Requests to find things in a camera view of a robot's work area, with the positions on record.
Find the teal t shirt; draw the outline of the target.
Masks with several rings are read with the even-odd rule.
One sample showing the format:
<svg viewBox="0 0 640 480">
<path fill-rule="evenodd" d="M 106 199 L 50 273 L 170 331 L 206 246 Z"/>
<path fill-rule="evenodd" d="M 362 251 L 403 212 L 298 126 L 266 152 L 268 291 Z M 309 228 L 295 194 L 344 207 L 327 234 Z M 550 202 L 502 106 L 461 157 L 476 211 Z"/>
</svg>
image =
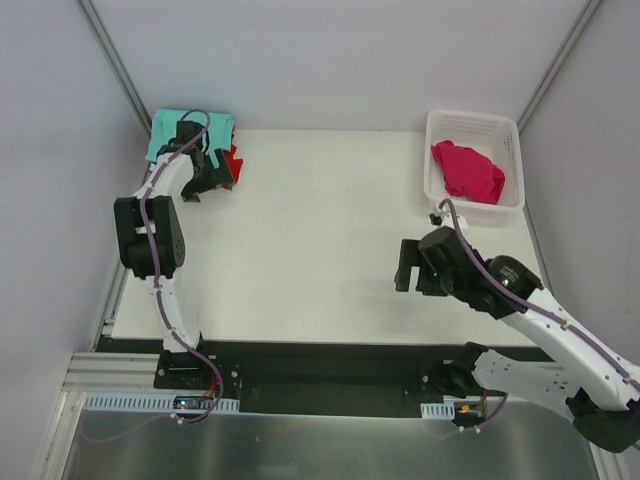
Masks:
<svg viewBox="0 0 640 480">
<path fill-rule="evenodd" d="M 176 125 L 187 113 L 186 110 L 159 109 L 152 117 L 151 139 L 148 145 L 145 159 L 155 163 L 161 147 L 167 145 L 171 138 L 175 137 Z M 231 150 L 235 121 L 232 115 L 209 112 L 210 119 L 208 133 L 205 139 L 209 140 L 209 150 Z"/>
</svg>

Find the white plastic basket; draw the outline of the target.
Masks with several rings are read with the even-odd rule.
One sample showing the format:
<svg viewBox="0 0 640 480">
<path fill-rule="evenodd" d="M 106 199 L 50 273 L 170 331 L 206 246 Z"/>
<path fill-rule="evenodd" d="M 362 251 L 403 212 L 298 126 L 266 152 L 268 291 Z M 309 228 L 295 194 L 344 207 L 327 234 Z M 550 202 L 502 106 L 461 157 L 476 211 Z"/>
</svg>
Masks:
<svg viewBox="0 0 640 480">
<path fill-rule="evenodd" d="M 526 195 L 515 121 L 460 110 L 430 111 L 423 191 L 432 206 L 451 199 L 468 221 L 500 224 L 519 215 Z"/>
</svg>

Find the red t shirt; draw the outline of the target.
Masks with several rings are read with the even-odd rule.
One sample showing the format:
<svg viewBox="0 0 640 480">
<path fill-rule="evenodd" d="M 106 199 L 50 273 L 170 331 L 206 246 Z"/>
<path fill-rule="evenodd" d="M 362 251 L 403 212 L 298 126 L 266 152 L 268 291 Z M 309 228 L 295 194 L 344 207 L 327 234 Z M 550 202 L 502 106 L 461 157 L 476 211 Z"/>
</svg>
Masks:
<svg viewBox="0 0 640 480">
<path fill-rule="evenodd" d="M 222 183 L 222 187 L 226 190 L 232 190 L 240 179 L 244 160 L 236 157 L 237 146 L 235 144 L 231 144 L 229 150 L 217 149 L 216 154 L 217 156 L 219 154 L 224 155 L 224 169 L 228 172 L 227 178 Z"/>
</svg>

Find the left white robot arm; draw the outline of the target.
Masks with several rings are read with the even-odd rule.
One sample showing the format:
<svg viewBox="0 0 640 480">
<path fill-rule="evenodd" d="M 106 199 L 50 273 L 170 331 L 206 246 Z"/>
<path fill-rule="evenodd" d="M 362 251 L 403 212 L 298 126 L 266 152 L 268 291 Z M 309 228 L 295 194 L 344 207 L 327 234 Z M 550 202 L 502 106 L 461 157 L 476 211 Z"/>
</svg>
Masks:
<svg viewBox="0 0 640 480">
<path fill-rule="evenodd" d="M 191 354 L 178 363 L 176 375 L 199 389 L 209 382 L 212 367 L 200 350 L 202 333 L 183 279 L 187 248 L 177 203 L 231 189 L 236 179 L 227 152 L 212 147 L 210 116 L 195 120 L 194 113 L 177 120 L 142 186 L 115 200 L 114 218 L 120 261 L 151 297 L 163 328 L 163 354 Z"/>
</svg>

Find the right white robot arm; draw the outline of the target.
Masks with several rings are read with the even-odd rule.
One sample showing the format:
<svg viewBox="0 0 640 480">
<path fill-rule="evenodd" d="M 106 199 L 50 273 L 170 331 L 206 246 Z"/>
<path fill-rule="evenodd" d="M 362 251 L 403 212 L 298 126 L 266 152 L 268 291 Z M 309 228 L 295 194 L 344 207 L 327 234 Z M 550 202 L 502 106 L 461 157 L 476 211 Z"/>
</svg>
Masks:
<svg viewBox="0 0 640 480">
<path fill-rule="evenodd" d="M 425 296 L 453 297 L 520 332 L 554 362 L 536 366 L 468 342 L 430 369 L 428 384 L 464 398 L 477 389 L 527 400 L 568 420 L 590 443 L 622 453 L 639 444 L 639 368 L 572 317 L 524 264 L 510 256 L 483 259 L 449 226 L 401 242 L 394 283 L 411 275 Z"/>
</svg>

